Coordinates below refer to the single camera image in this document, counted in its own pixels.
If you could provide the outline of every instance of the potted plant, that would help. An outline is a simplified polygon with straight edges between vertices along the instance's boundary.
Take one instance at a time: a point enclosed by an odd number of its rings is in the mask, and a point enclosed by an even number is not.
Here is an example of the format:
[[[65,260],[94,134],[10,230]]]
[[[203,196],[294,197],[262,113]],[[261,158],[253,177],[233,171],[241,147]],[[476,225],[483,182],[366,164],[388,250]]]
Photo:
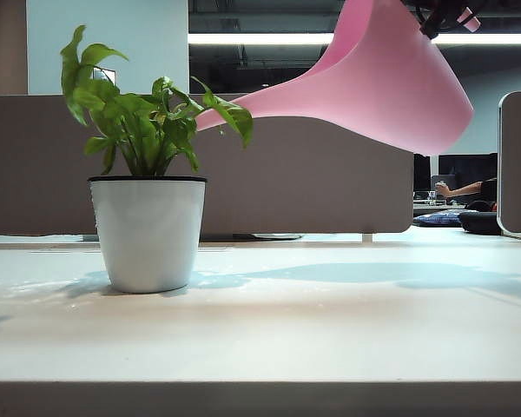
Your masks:
[[[187,285],[201,229],[206,179],[165,176],[170,162],[184,154],[193,169],[199,163],[191,140],[195,118],[217,111],[249,143],[250,113],[205,89],[202,104],[163,76],[151,94],[121,94],[109,79],[92,79],[93,68],[107,56],[123,53],[101,43],[77,48],[85,26],[76,28],[65,46],[62,90],[73,117],[100,132],[88,139],[84,153],[103,152],[101,176],[89,178],[101,251],[114,288],[152,293]],[[116,155],[122,154],[131,175],[108,176]]]

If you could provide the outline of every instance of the hand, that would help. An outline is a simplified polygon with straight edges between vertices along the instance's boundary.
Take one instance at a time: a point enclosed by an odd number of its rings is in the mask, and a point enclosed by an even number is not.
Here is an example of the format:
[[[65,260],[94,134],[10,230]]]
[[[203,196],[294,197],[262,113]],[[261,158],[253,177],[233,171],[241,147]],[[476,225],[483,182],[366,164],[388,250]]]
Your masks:
[[[434,187],[436,189],[436,194],[443,195],[446,198],[452,195],[452,191],[444,182],[437,182],[434,184]]]

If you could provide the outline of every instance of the person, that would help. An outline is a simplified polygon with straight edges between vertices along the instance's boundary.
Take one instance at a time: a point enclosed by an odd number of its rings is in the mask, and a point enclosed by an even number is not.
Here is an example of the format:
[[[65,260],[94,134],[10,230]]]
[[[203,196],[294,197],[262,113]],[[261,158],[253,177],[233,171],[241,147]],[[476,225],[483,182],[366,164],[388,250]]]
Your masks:
[[[460,189],[450,189],[444,182],[437,182],[435,184],[436,194],[443,195],[444,198],[452,198],[458,195],[480,194],[478,201],[471,202],[465,207],[466,209],[470,209],[471,205],[475,207],[477,204],[478,206],[475,209],[478,211],[496,211],[496,200],[498,198],[497,186],[497,178],[473,182]],[[486,202],[489,209],[482,209],[481,207],[484,207],[484,204],[479,202]]]

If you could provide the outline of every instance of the pink watering can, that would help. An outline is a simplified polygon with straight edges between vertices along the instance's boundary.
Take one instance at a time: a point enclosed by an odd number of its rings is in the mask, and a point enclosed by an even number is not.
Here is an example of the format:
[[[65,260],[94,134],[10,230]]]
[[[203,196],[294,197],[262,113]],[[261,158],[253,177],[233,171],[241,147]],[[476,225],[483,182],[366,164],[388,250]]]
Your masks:
[[[309,71],[234,103],[253,117],[314,117],[423,155],[452,146],[473,113],[452,69],[400,0],[346,0],[332,42]],[[197,122],[199,130],[224,123],[213,111]]]

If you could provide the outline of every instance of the pot rim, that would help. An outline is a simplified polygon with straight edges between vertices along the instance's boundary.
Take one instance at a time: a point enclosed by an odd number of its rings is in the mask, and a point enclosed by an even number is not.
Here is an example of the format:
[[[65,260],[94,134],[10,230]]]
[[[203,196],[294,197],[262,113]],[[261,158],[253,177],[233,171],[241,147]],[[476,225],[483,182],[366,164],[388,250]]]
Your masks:
[[[201,176],[155,176],[155,175],[102,175],[91,176],[88,182],[99,181],[194,181],[207,182],[206,178]]]

